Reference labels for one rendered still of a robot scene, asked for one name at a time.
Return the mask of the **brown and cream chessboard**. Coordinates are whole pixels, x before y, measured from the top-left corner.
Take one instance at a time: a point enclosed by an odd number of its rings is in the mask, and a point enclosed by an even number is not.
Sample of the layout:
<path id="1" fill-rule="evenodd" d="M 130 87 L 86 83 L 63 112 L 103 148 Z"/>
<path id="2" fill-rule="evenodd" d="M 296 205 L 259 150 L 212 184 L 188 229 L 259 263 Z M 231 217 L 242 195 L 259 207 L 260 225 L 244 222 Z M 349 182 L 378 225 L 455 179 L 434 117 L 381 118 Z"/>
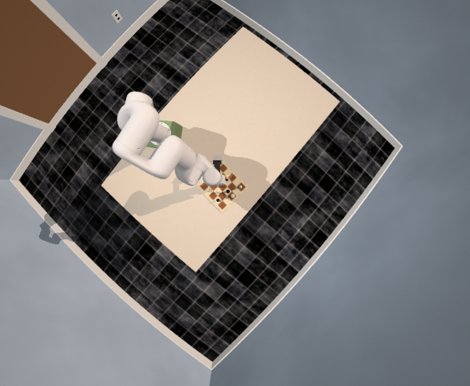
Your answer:
<path id="1" fill-rule="evenodd" d="M 223 213 L 249 186 L 224 161 L 220 165 L 220 174 L 225 175 L 225 179 L 229 179 L 225 185 L 212 187 L 201 181 L 197 188 Z M 240 185 L 242 188 L 239 188 Z M 210 192 L 207 192 L 207 188 L 210 188 Z M 227 190 L 230 190 L 230 193 L 227 193 Z M 231 198 L 231 194 L 235 197 Z M 216 199 L 219 199 L 219 202 Z"/>

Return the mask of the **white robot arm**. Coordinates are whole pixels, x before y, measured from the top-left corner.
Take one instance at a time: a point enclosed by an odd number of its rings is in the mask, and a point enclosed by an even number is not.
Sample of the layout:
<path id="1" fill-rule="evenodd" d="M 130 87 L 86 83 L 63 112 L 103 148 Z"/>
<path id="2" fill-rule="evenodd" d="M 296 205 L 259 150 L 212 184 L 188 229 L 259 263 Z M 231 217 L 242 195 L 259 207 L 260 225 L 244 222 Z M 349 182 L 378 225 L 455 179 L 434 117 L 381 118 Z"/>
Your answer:
<path id="1" fill-rule="evenodd" d="M 121 132 L 112 144 L 114 153 L 159 179 L 169 178 L 174 170 L 177 178 L 189 186 L 195 186 L 202 177 L 207 185 L 217 187 L 222 182 L 222 155 L 214 155 L 213 166 L 203 154 L 195 155 L 182 139 L 171 135 L 167 124 L 159 121 L 151 97 L 130 92 L 117 115 Z M 144 158 L 141 153 L 150 141 L 157 148 L 150 158 Z"/>

